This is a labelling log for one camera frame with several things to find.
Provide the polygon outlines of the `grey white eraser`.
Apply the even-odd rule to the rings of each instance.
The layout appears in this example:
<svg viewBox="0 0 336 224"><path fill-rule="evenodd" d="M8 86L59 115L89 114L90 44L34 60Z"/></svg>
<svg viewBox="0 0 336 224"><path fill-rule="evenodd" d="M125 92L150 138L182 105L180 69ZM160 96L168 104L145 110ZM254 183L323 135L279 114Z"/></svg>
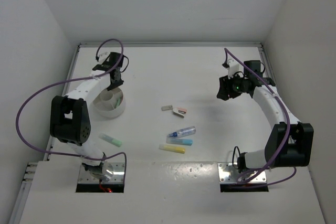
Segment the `grey white eraser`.
<svg viewBox="0 0 336 224"><path fill-rule="evenodd" d="M172 105L166 105L166 106L162 106L161 107L161 110L162 111L168 111L168 110L172 110L173 109L173 106Z"/></svg>

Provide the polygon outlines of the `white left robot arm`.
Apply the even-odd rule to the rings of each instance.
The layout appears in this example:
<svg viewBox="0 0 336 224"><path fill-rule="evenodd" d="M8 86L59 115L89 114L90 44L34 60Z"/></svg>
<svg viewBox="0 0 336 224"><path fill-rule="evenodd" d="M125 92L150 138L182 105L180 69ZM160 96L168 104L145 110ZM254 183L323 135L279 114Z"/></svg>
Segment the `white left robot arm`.
<svg viewBox="0 0 336 224"><path fill-rule="evenodd" d="M94 175L103 173L105 153L90 139L91 123L88 107L104 90L121 85L121 68L125 56L111 52L93 67L89 79L84 80L65 96L56 96L51 102L50 135L67 144L80 156L82 166Z"/></svg>

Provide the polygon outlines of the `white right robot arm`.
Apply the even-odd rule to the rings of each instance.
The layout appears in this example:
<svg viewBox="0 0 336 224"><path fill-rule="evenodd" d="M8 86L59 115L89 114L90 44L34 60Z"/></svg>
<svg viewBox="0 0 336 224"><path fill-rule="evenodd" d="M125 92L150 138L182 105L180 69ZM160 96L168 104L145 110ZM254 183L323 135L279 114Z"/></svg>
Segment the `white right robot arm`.
<svg viewBox="0 0 336 224"><path fill-rule="evenodd" d="M264 149L241 153L237 159L240 172L264 166L305 167L310 163L314 129L294 116L279 96L272 78L264 77L259 60L245 61L243 71L238 62L223 63L228 74L219 79L217 98L227 101L243 93L260 106L271 127Z"/></svg>

